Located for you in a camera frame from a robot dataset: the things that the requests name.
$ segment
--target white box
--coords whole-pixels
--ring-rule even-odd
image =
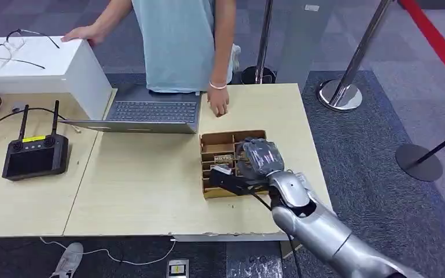
[[[24,37],[25,44],[13,51],[12,59],[0,60],[0,94],[71,93],[90,119],[101,120],[110,98],[108,82],[89,44],[81,39],[62,43],[59,36]]]

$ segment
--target bracelet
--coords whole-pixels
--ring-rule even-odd
[[[209,84],[212,88],[214,88],[214,89],[216,89],[216,90],[223,90],[223,89],[225,89],[225,88],[227,87],[227,84],[225,84],[225,85],[222,86],[222,87],[217,87],[217,86],[215,86],[214,84],[212,84],[212,81],[209,81],[208,84]]]

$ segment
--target laptop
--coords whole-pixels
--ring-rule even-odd
[[[196,133],[199,93],[156,93],[142,84],[122,84],[106,120],[59,122],[103,132]]]

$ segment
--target person's arm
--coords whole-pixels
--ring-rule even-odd
[[[92,25],[72,30],[62,38],[62,41],[79,38],[87,39],[92,45],[100,43],[132,11],[132,8],[131,0],[111,0]]]
[[[223,87],[227,82],[227,69],[234,42],[236,22],[236,0],[215,0],[215,56],[210,82],[216,87]],[[216,115],[227,113],[229,94],[227,89],[208,88],[211,108]]]

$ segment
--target controller screen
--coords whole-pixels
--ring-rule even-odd
[[[52,170],[54,148],[13,153],[9,158],[8,175],[26,175]]]

